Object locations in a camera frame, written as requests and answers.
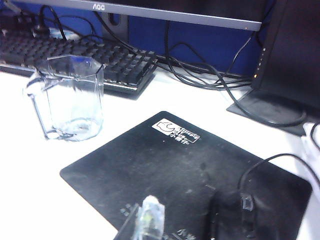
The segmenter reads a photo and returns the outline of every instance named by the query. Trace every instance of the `clear plastic object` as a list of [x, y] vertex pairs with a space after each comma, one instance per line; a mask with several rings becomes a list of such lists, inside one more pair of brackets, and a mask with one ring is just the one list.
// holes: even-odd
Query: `clear plastic object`
[[25, 89], [47, 139], [82, 141], [103, 123], [103, 65], [91, 57], [50, 57], [37, 66]]
[[113, 240], [161, 240], [165, 227], [165, 206], [154, 196], [147, 196], [142, 207], [132, 212]]

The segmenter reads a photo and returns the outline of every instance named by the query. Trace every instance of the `computer screen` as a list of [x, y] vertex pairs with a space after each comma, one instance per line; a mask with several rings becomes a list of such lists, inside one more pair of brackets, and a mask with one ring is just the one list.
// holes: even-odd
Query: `computer screen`
[[266, 0], [16, 0], [129, 16], [258, 31]]

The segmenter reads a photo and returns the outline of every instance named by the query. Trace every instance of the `clear plastic pitcher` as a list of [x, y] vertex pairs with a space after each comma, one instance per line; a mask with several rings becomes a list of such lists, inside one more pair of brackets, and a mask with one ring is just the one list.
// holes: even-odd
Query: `clear plastic pitcher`
[[82, 141], [103, 123], [103, 65], [91, 57], [50, 57], [26, 86], [47, 139]]

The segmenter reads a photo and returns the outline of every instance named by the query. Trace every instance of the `monitor bezel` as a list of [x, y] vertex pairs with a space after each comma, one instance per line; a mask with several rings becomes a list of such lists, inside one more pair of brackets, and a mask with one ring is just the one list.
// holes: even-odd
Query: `monitor bezel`
[[201, 24], [208, 26], [241, 29], [248, 31], [259, 31], [261, 22], [243, 20], [236, 18], [227, 18], [220, 16], [200, 15], [186, 12], [177, 12], [169, 10], [160, 10], [154, 8], [145, 8], [138, 6], [129, 6], [115, 3], [106, 3], [95, 0], [15, 0], [15, 2], [54, 5], [73, 9], [83, 9], [97, 12], [122, 14], [128, 16], [145, 17], [152, 19], [170, 20], [191, 24]]

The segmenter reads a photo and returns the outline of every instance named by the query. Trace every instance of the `monitor base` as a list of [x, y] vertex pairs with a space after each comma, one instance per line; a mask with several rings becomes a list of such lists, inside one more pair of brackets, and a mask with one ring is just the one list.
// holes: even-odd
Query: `monitor base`
[[[305, 135], [303, 124], [305, 122], [318, 122], [320, 121], [320, 110], [310, 106], [296, 103], [287, 98], [272, 95], [261, 90], [252, 90], [242, 96], [238, 100], [242, 105], [248, 108], [253, 114], [259, 115], [268, 120], [276, 123], [288, 123], [298, 119], [302, 114], [302, 109], [307, 112], [305, 121], [297, 126], [279, 127], [280, 129], [297, 136]], [[235, 104], [227, 108], [227, 111], [235, 113], [244, 117], [244, 114]]]

